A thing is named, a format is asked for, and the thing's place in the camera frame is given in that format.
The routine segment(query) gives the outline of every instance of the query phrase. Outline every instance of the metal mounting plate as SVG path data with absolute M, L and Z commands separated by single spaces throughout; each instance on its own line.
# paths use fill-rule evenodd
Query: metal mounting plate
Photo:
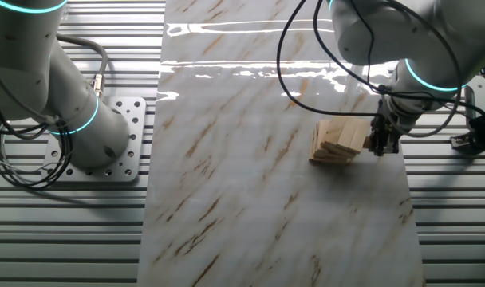
M 127 183 L 138 178 L 147 107 L 145 99 L 133 96 L 107 96 L 103 101 L 125 117 L 129 123 L 129 135 L 135 135 L 136 138 L 131 138 L 120 158 L 106 167 L 84 170 L 70 164 L 67 171 L 58 179 L 59 183 Z M 54 151 L 60 151 L 60 144 L 57 139 L 50 136 L 45 150 L 44 165 L 57 162 Z M 51 164 L 46 170 L 55 166 Z M 42 178 L 46 177 L 47 171 L 42 171 L 41 175 Z

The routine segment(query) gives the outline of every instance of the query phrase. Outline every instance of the black cable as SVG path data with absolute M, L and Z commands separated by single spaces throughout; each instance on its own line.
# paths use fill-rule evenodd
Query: black cable
M 49 127 L 48 124 L 46 123 L 42 123 L 42 124 L 39 124 L 39 125 L 36 125 L 32 128 L 25 128 L 25 129 L 22 129 L 22 130 L 18 130 L 17 132 L 18 133 L 28 133 L 28 132 L 33 132 L 35 130 L 38 130 L 39 128 L 41 129 L 41 131 L 39 132 L 45 132 L 45 130 Z M 4 131 L 4 130 L 1 130 L 0 129 L 0 135 L 13 135 L 12 132 L 9 132 L 9 131 Z
M 406 94 L 417 94 L 417 93 L 425 93 L 428 96 L 430 96 L 430 98 L 425 98 L 425 100 L 434 100 L 438 104 L 441 104 L 446 109 L 448 109 L 450 111 L 453 111 L 454 110 L 453 108 L 448 107 L 446 105 L 446 103 L 443 103 L 443 101 L 441 99 L 436 98 L 434 95 L 432 95 L 430 92 L 402 92 L 402 93 L 393 94 L 392 99 L 393 98 L 400 98 L 400 99 L 408 99 L 408 100 L 419 100 L 419 97 L 418 96 L 405 96 Z M 468 119 L 470 119 L 469 116 L 467 116 L 466 114 L 464 114 L 462 112 L 459 112 L 457 110 L 455 110 L 455 112 L 458 113 L 458 114 L 460 114 L 460 115 L 462 115 L 462 116 L 465 116 Z
M 15 129 L 13 129 L 8 123 L 7 123 L 7 120 L 6 118 L 4 117 L 4 115 L 2 114 L 2 111 L 0 110 L 0 122 L 3 124 L 3 126 L 10 132 L 11 135 L 14 135 L 14 136 L 17 136 L 19 139 L 21 140 L 34 140 L 36 138 L 38 138 L 48 127 L 49 125 L 48 124 L 44 124 L 43 126 L 41 126 L 41 131 L 38 132 L 37 134 L 35 135 L 32 135 L 32 136 L 25 136 L 23 135 L 22 133 L 20 133 L 19 131 L 16 131 Z
M 285 37 L 284 35 L 286 34 L 287 30 L 289 29 L 290 27 L 290 24 L 291 22 L 294 20 L 295 16 L 297 15 L 298 11 L 302 8 L 303 4 L 304 4 L 305 1 L 300 1 L 300 3 L 298 4 L 298 7 L 296 8 L 296 10 L 293 12 L 291 18 L 289 19 L 289 21 L 286 23 L 286 27 L 282 33 L 282 37 L 280 38 L 280 44 L 278 45 L 278 58 L 279 58 L 279 54 L 281 53 L 281 48 L 282 48 L 282 42 L 283 42 L 283 38 Z M 359 77 L 356 73 L 354 73 L 353 71 L 351 71 L 350 69 L 346 68 L 330 51 L 329 49 L 325 46 L 323 40 L 321 39 L 321 36 L 318 32 L 318 13 L 319 13 L 319 10 L 320 10 L 320 5 L 321 5 L 321 2 L 319 2 L 317 4 L 317 8 L 316 8 L 316 13 L 313 17 L 313 27 L 314 27 L 314 32 L 315 32 L 315 35 L 316 35 L 316 38 L 319 42 L 319 44 L 321 45 L 321 47 L 325 50 L 326 53 L 328 53 L 328 55 L 330 55 L 333 60 L 342 68 L 344 69 L 349 75 L 351 75 L 352 77 L 356 78 L 357 80 L 359 80 L 361 83 L 369 86 L 374 92 L 376 93 L 380 93 L 382 94 L 384 91 L 383 90 L 380 90 L 377 86 L 374 86 L 370 83 L 369 81 L 369 74 L 370 74 L 370 65 L 369 65 L 369 72 L 368 72 L 368 75 L 367 75 L 367 80 L 364 80 L 362 79 L 361 77 Z M 370 61 L 370 58 L 371 58 L 371 52 L 372 52 L 372 48 L 373 48 L 373 42 L 374 42 L 374 36 L 373 36 L 373 31 L 370 30 L 370 33 L 371 33 L 371 36 L 372 36 L 372 41 L 371 41 L 371 45 L 370 45 L 370 49 L 369 49 L 369 61 Z M 319 111 L 315 108 L 311 108 L 311 107 L 308 107 L 308 106 L 305 106 L 304 104 L 301 104 L 300 102 L 298 102 L 295 98 L 293 98 L 288 89 L 286 88 L 285 84 L 283 83 L 283 79 L 282 79 L 282 75 L 281 75 L 281 69 L 278 69 L 278 79 L 280 80 L 280 84 L 282 85 L 282 88 L 283 90 L 286 92 L 287 96 L 294 102 L 296 103 L 297 105 L 299 105 L 300 107 L 302 108 L 305 108 L 311 112 L 317 112 L 317 113 L 321 113 L 321 114 L 327 114 L 327 115 L 331 115 L 333 113 L 331 112 L 326 112 L 326 111 Z M 463 105 L 467 108 L 473 108 L 474 110 L 476 110 L 477 112 L 485 115 L 485 112 L 482 111 L 481 109 L 477 108 L 476 106 L 474 105 L 471 105 L 471 104 L 465 104 L 465 103 L 462 103 L 460 101 L 455 101 L 455 100 L 444 100 L 444 99 L 439 99 L 439 98 L 436 98 L 435 96 L 433 96 L 431 93 L 429 92 L 392 92 L 391 96 L 394 96 L 394 97 L 398 97 L 398 98 L 404 98 L 404 99 L 409 99 L 409 100 L 430 100 L 428 98 L 425 98 L 425 97 L 418 97 L 418 96 L 406 96 L 405 94 L 417 94 L 417 93 L 424 93 L 426 95 L 429 95 L 432 100 L 435 100 L 437 101 L 438 103 L 442 104 L 445 108 L 448 108 L 450 110 L 452 110 L 452 112 L 455 112 L 455 113 L 461 113 L 461 112 L 458 112 L 456 110 L 456 106 L 455 108 L 449 108 L 448 106 L 446 106 L 446 104 L 444 103 L 447 103 L 447 102 L 451 102 L 451 103 L 459 103 L 460 105 Z M 353 113 L 346 113 L 344 114 L 344 116 L 347 115 L 347 116 L 356 116 L 355 114 Z
M 24 183 L 16 178 L 16 176 L 14 175 L 16 171 L 9 169 L 3 164 L 0 164 L 0 175 L 12 185 L 25 188 L 28 191 L 42 191 L 47 187 L 53 185 L 60 178 L 60 176 L 63 175 L 68 165 L 70 164 L 70 160 L 72 159 L 72 155 L 70 152 L 73 150 L 72 136 L 68 133 L 69 129 L 59 128 L 58 130 L 60 132 L 61 140 L 61 155 L 59 163 L 53 170 L 49 172 L 49 174 L 44 179 L 34 183 Z M 1 152 L 2 145 L 2 137 L 0 136 L 0 160 L 2 162 L 8 162 L 8 159 Z M 37 185 L 43 183 L 45 183 L 44 186 L 36 187 Z
M 46 121 L 49 122 L 51 120 L 50 116 L 45 116 L 42 115 L 40 112 L 37 112 L 33 110 L 31 107 L 23 103 L 21 100 L 19 100 L 6 86 L 5 82 L 3 79 L 0 77 L 0 87 L 2 88 L 3 92 L 15 103 L 17 104 L 20 108 L 28 112 L 30 115 L 32 115 L 34 118 L 39 119 L 40 121 Z
M 70 37 L 70 36 L 65 36 L 62 34 L 57 34 L 57 39 L 58 41 L 64 41 L 70 44 L 75 44 L 75 45 L 81 45 L 84 47 L 89 47 L 90 49 L 98 52 L 101 57 L 101 67 L 99 68 L 99 74 L 104 76 L 104 72 L 106 72 L 106 66 L 108 65 L 108 54 L 106 53 L 106 50 L 104 49 L 103 46 L 97 44 L 94 41 L 86 40 L 86 39 L 81 39 L 78 37 Z
M 432 95 L 429 92 L 401 92 L 401 93 L 395 94 L 394 97 L 397 97 L 397 98 L 400 98 L 400 99 L 406 99 L 406 100 L 431 100 L 431 99 L 426 98 L 426 97 L 407 96 L 408 94 L 419 94 L 419 93 L 423 93 L 423 94 L 430 96 L 432 98 L 432 100 L 435 100 L 439 104 L 442 104 L 445 108 L 453 109 L 453 108 L 448 107 L 446 104 L 444 104 L 444 102 L 454 104 L 455 100 L 453 100 L 453 99 L 443 99 L 442 100 L 440 98 L 434 97 L 434 95 Z M 465 107 L 465 108 L 472 109 L 472 110 L 476 111 L 477 113 L 479 113 L 480 115 L 485 116 L 485 111 L 482 110 L 481 108 L 473 105 L 473 104 L 468 104 L 468 103 L 461 101 L 459 103 L 459 105 L 462 106 L 462 107 Z
M 285 36 L 287 34 L 287 31 L 290 28 L 290 25 L 292 24 L 292 21 L 295 19 L 296 15 L 298 14 L 299 10 L 302 8 L 303 4 L 305 4 L 306 0 L 301 0 L 299 2 L 299 5 L 296 7 L 294 12 L 289 18 L 289 21 L 285 24 L 285 28 L 283 29 L 282 36 L 280 37 L 280 41 L 278 43 L 278 51 L 276 55 L 276 68 L 277 68 L 277 74 L 278 74 L 278 80 L 280 81 L 280 85 L 282 86 L 283 91 L 285 94 L 289 97 L 292 102 L 294 102 L 297 106 L 304 108 L 305 110 L 311 111 L 311 112 L 316 112 L 322 115 L 331 115 L 331 116 L 380 116 L 377 113 L 370 113 L 370 112 L 329 112 L 329 111 L 322 111 L 316 108 L 311 108 L 310 106 L 307 106 L 300 102 L 299 100 L 296 100 L 291 94 L 289 89 L 286 87 L 285 82 L 283 81 L 282 77 L 282 68 L 281 68 L 281 57 L 282 57 L 282 47 L 283 47 L 283 42 L 285 41 Z

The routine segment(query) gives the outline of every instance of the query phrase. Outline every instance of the metal slotted table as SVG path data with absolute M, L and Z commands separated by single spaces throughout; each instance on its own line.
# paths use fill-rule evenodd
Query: metal slotted table
M 74 206 L 32 196 L 0 177 L 0 287 L 136 286 L 165 1 L 70 0 L 69 6 L 60 33 L 108 51 L 104 94 L 147 101 L 140 178 L 132 185 L 51 191 L 89 204 Z M 63 46 L 93 77 L 100 58 Z M 447 114 L 423 116 L 418 128 L 435 127 Z M 485 153 L 468 158 L 451 150 L 448 138 L 464 133 L 463 124 L 457 116 L 438 136 L 402 140 L 429 287 L 485 287 Z M 29 169 L 41 166 L 48 138 L 7 137 L 10 159 Z

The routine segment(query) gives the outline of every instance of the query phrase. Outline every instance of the metal bracket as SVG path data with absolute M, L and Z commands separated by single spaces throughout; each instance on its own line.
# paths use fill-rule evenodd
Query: metal bracket
M 485 111 L 485 79 L 481 76 L 474 77 L 470 83 L 463 89 L 463 95 L 466 98 L 466 103 L 472 104 Z M 485 143 L 482 136 L 485 135 L 485 127 L 478 125 L 476 122 L 480 117 L 476 111 L 467 109 L 466 126 L 470 130 L 469 133 L 453 136 L 450 138 L 451 148 L 465 154 L 478 155 L 485 151 L 485 144 L 478 147 L 479 144 Z
M 124 154 L 114 163 L 92 170 L 83 170 L 71 164 L 58 179 L 59 183 L 127 183 L 138 178 L 147 103 L 143 98 L 132 96 L 107 96 L 103 101 L 110 108 L 114 108 L 122 114 L 129 123 L 130 140 Z M 58 140 L 50 136 L 45 151 L 44 165 L 56 163 L 59 151 Z M 43 170 L 42 178 L 47 176 L 47 170 L 53 169 L 55 166 L 51 164 L 46 170 Z

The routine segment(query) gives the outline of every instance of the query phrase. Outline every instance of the cable connector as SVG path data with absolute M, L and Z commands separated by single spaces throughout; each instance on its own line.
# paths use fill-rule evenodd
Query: cable connector
M 105 79 L 101 74 L 96 74 L 95 81 L 93 82 L 93 90 L 99 99 L 102 99 L 104 95 L 104 83 Z
M 45 116 L 44 122 L 48 125 L 54 125 L 60 120 L 60 116 Z
M 389 94 L 392 92 L 392 88 L 391 87 L 388 87 L 387 85 L 379 85 L 377 86 L 377 91 L 379 92 L 379 94 Z

